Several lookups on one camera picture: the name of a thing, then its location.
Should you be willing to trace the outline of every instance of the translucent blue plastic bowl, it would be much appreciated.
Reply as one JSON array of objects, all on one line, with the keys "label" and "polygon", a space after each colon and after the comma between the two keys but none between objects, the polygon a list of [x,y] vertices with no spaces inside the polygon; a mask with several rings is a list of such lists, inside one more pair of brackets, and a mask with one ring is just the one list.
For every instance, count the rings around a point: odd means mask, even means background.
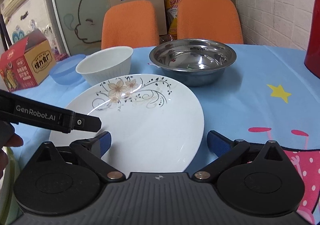
[{"label": "translucent blue plastic bowl", "polygon": [[76,72],[76,66],[85,57],[85,55],[79,54],[58,62],[50,70],[50,76],[56,83],[61,85],[72,85],[83,82],[84,78]]}]

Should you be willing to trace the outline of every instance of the chair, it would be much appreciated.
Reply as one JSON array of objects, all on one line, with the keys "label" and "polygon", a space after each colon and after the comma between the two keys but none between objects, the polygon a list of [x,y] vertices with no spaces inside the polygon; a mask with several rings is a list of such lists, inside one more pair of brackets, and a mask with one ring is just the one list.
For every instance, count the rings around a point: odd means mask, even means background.
[{"label": "chair", "polygon": [[230,0],[180,0],[177,21],[178,39],[243,44],[239,16]]},{"label": "chair", "polygon": [[105,14],[101,49],[159,45],[158,25],[151,2],[132,1],[111,7]]}]

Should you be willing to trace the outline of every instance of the hand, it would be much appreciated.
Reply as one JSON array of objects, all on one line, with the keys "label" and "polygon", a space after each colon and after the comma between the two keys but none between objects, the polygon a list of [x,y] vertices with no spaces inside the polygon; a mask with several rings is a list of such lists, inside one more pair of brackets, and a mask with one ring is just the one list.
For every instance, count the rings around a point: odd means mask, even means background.
[{"label": "hand", "polygon": [[[8,140],[7,144],[4,145],[6,147],[20,147],[23,145],[23,140],[17,134],[12,135],[12,137]],[[0,150],[0,178],[3,176],[3,170],[7,166],[9,162],[7,154]]]}]

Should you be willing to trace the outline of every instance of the yellow food package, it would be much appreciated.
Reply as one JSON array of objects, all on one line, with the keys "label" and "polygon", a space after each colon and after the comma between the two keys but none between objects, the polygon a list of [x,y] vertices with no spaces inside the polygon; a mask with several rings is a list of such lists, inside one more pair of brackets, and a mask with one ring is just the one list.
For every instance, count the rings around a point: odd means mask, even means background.
[{"label": "yellow food package", "polygon": [[164,7],[168,14],[169,31],[170,35],[177,35],[177,13],[178,3],[180,0],[164,0]]}]

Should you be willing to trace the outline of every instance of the red thermos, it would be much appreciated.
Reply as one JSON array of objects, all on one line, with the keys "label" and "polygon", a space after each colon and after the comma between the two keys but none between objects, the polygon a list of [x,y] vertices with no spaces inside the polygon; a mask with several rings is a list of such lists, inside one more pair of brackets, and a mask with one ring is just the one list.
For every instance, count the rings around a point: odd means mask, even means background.
[{"label": "red thermos", "polygon": [[311,73],[320,78],[320,0],[315,0],[309,45],[304,64]]}]

